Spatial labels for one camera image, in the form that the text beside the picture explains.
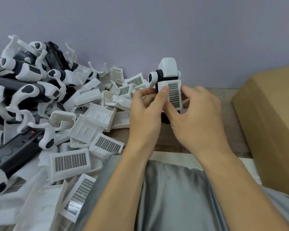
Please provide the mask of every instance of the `pile of robot parts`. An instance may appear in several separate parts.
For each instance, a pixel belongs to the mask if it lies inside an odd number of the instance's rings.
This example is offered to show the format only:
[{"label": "pile of robot parts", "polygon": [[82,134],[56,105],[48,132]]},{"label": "pile of robot parts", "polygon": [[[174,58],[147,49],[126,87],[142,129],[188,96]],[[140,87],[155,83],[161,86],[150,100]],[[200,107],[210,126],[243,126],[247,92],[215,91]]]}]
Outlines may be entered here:
[{"label": "pile of robot parts", "polygon": [[181,73],[163,58],[148,81],[142,73],[125,79],[106,63],[104,71],[78,64],[67,43],[71,57],[53,42],[9,38],[0,54],[0,230],[68,230],[95,182],[90,175],[124,147],[103,133],[129,128],[138,89],[169,86],[180,111]]}]

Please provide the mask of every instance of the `purple-gray wall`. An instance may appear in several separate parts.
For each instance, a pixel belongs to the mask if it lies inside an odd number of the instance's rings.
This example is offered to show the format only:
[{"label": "purple-gray wall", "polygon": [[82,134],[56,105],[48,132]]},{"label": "purple-gray wall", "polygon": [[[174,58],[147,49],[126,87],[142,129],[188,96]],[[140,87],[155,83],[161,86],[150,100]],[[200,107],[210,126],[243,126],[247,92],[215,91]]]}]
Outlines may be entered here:
[{"label": "purple-gray wall", "polygon": [[183,84],[238,88],[289,65],[289,0],[0,0],[0,53],[12,34],[125,77],[174,57]]}]

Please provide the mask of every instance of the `cardboard box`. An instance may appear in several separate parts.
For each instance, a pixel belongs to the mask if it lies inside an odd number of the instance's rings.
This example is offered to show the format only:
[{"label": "cardboard box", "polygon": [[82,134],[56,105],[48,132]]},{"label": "cardboard box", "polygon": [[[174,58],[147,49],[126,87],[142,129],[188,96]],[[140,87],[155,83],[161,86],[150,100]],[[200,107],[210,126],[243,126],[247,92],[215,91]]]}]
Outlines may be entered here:
[{"label": "cardboard box", "polygon": [[263,185],[289,194],[289,66],[253,75],[232,103]]}]

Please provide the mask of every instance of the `forearm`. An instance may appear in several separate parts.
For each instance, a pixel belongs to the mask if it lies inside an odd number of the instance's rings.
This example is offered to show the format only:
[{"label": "forearm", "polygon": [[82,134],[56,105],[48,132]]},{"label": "forearm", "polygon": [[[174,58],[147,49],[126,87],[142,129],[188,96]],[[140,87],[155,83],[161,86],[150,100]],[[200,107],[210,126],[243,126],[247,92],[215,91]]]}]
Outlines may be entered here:
[{"label": "forearm", "polygon": [[231,231],[288,231],[289,224],[267,198],[244,164],[230,150],[198,157]]},{"label": "forearm", "polygon": [[83,231],[133,230],[148,159],[127,144]]}]

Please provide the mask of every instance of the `wooden board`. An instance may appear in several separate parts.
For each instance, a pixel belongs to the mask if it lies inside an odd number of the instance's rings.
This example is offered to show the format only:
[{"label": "wooden board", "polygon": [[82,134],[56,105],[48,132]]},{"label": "wooden board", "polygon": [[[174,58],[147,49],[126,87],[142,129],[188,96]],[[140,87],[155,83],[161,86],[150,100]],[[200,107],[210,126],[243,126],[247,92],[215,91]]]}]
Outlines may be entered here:
[{"label": "wooden board", "polygon": [[[231,150],[238,157],[252,158],[239,120],[231,103],[231,98],[238,89],[208,88],[208,90],[220,98],[222,102],[224,128]],[[129,137],[129,129],[112,130],[110,133],[107,133],[107,135],[126,144]],[[178,142],[173,134],[171,126],[164,123],[162,123],[155,151],[189,153],[189,151]]]}]

